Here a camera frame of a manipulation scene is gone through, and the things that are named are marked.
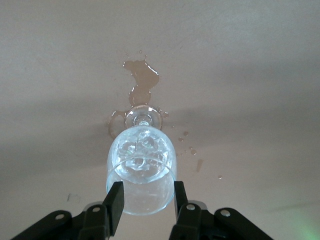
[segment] clamp jaw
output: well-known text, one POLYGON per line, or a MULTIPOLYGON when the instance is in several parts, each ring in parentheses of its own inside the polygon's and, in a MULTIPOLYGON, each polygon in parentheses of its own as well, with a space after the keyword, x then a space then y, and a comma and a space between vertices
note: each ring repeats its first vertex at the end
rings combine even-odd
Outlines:
POLYGON ((174 182, 176 225, 169 240, 272 240, 261 229, 232 208, 211 214, 189 203, 184 183, 174 182))

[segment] glass base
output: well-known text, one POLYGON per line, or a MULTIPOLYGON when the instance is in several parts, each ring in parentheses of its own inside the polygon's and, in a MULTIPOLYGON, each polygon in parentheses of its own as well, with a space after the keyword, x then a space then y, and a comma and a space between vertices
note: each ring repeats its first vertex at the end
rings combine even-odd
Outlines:
POLYGON ((131 128, 136 125, 147 125, 156 129, 162 127, 162 116, 153 107, 148 105, 139 105, 133 107, 125 116, 126 128, 131 128))

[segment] white surface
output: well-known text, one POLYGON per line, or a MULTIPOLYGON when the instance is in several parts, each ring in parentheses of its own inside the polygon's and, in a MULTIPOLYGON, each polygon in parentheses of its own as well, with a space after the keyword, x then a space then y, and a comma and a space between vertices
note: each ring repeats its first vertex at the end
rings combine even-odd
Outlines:
MULTIPOLYGON (((0 238, 104 199, 105 122, 135 85, 122 64, 147 55, 188 198, 274 239, 320 239, 319 12, 318 0, 1 1, 0 238)), ((165 240, 174 223, 172 203, 123 215, 113 239, 165 240)))

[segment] black clamp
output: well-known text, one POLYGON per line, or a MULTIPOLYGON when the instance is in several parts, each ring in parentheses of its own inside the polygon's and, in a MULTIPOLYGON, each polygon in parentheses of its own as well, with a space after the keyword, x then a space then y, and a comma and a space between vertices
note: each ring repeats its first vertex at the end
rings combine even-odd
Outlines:
POLYGON ((68 211, 54 211, 12 240, 105 240, 114 236, 125 205, 124 184, 115 182, 102 204, 72 217, 68 211))
POLYGON ((272 240, 261 229, 232 208, 211 214, 188 202, 184 183, 174 182, 176 225, 169 240, 272 240))

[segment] screw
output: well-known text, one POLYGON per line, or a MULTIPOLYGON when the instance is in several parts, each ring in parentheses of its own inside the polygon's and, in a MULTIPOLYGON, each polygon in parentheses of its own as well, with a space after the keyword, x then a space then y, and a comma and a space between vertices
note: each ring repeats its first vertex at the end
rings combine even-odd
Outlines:
POLYGON ((231 213, 228 211, 228 210, 221 210, 221 215, 224 216, 224 217, 230 217, 231 216, 231 213))
POLYGON ((193 210, 196 209, 196 207, 195 207, 195 205, 188 204, 188 205, 186 206, 186 209, 193 211, 193 210))

